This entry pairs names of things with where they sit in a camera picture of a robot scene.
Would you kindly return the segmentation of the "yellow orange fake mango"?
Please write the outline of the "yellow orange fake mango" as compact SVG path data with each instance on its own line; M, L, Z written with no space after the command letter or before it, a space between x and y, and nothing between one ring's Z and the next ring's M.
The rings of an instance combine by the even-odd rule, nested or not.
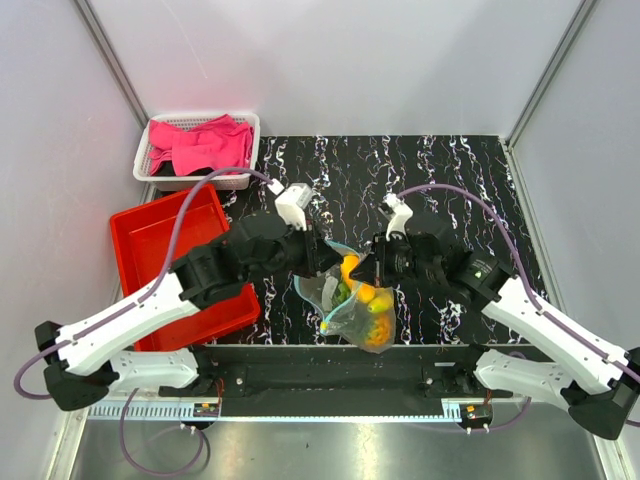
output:
M354 254L348 254L343 257L340 265L340 273L342 282L347 286L349 290L354 288L354 281L350 278L351 272L358 266L359 257Z

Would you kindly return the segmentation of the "clear zip top bag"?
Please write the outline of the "clear zip top bag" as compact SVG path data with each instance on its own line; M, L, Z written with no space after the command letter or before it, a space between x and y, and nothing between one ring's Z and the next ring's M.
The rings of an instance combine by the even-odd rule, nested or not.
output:
M361 259L361 255L358 252L346 245L336 242L330 242L329 245L343 257L348 254L354 254L359 257L359 260ZM364 283L354 281L354 288L351 290L350 298L337 307L332 306L331 299L334 290L342 282L340 265L332 267L318 277L304 278L296 276L294 278L295 290L315 310L320 320L319 333L322 336L336 335L366 352L380 354L394 344L395 336L391 344L382 348L371 348L365 345L367 329L379 314L370 314L366 307L357 300L356 294ZM393 306L383 313L389 314L395 321L394 333L396 334L394 292L391 288L385 289L389 289L393 294Z

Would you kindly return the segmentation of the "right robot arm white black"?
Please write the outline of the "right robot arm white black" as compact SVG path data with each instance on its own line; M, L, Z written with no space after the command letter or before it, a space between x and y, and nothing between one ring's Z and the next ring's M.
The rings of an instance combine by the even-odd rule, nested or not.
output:
M375 235L350 278L372 287L412 281L443 293L522 334L548 356L536 362L472 344L443 385L466 396L510 391L569 414L583 429L619 438L639 398L639 352L589 334L539 296L496 257L472 251L434 214L409 219L398 231Z

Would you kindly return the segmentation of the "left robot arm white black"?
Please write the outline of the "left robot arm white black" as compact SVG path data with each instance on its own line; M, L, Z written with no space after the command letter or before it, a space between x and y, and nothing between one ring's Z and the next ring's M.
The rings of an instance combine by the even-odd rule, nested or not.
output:
M47 363L48 394L63 411L136 388L206 395L217 369L203 348L134 352L130 345L239 296L257 280L280 273L314 278L341 261L313 223L296 228L274 213L251 214L108 309L71 325L39 325L35 335Z

